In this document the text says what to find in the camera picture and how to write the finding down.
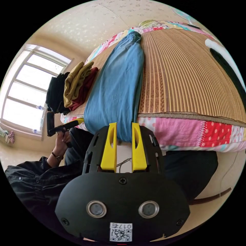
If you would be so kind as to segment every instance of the red polka dot fabric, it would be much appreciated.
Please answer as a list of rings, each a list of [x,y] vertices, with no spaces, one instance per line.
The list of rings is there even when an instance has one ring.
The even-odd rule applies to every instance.
[[[206,121],[200,141],[200,147],[214,147],[228,144],[231,138],[232,125]]]

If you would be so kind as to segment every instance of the black jacket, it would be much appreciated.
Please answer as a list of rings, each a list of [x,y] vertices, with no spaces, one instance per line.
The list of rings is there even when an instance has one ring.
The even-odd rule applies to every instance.
[[[82,168],[79,161],[69,166],[51,168],[47,158],[42,157],[39,161],[8,166],[5,175],[17,197],[33,216],[59,236],[82,245],[83,238],[66,232],[55,214],[61,191],[69,181],[81,175]]]
[[[63,113],[64,115],[70,112],[69,108],[64,107],[63,100],[65,79],[68,77],[68,75],[69,72],[65,74],[59,74],[57,77],[51,78],[45,101],[48,106],[48,111],[53,111],[54,113]]]

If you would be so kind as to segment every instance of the woven mat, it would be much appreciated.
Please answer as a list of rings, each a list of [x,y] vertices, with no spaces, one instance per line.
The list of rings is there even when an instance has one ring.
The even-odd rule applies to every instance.
[[[142,34],[145,65],[138,117],[198,119],[246,126],[242,100],[205,46],[207,38],[179,29]],[[95,57],[94,66],[102,68],[116,45]],[[83,115],[86,102],[68,116]]]

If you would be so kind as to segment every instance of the person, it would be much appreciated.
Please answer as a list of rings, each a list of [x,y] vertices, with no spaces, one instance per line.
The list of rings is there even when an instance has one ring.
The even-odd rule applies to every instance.
[[[8,166],[5,171],[12,189],[30,213],[53,232],[77,244],[81,239],[66,232],[55,215],[55,207],[65,185],[81,175],[92,138],[90,132],[78,128],[58,132],[48,158]],[[59,166],[64,155],[65,165]],[[181,187],[188,201],[202,192],[218,166],[214,151],[167,151],[163,157],[166,178]]]

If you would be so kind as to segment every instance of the folded clothes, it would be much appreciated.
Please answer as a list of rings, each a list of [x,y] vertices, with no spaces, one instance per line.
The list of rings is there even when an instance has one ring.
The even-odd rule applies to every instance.
[[[92,68],[91,74],[85,78],[83,85],[79,89],[78,98],[72,101],[73,102],[72,106],[68,107],[71,111],[74,111],[76,108],[78,108],[80,105],[82,105],[85,102],[86,97],[93,84],[93,81],[96,77],[97,71],[98,71],[97,67]]]
[[[85,78],[91,73],[91,67],[94,64],[93,61],[84,65],[80,62],[76,67],[72,69],[70,74],[65,80],[64,86],[64,106],[66,108],[72,106],[72,100],[75,100],[79,96],[79,89],[81,88]]]
[[[48,111],[53,111],[54,113],[63,113],[66,115],[70,112],[69,108],[64,107],[64,85],[65,79],[69,75],[69,72],[65,74],[59,74],[57,77],[52,77],[49,88],[46,94],[46,101]]]

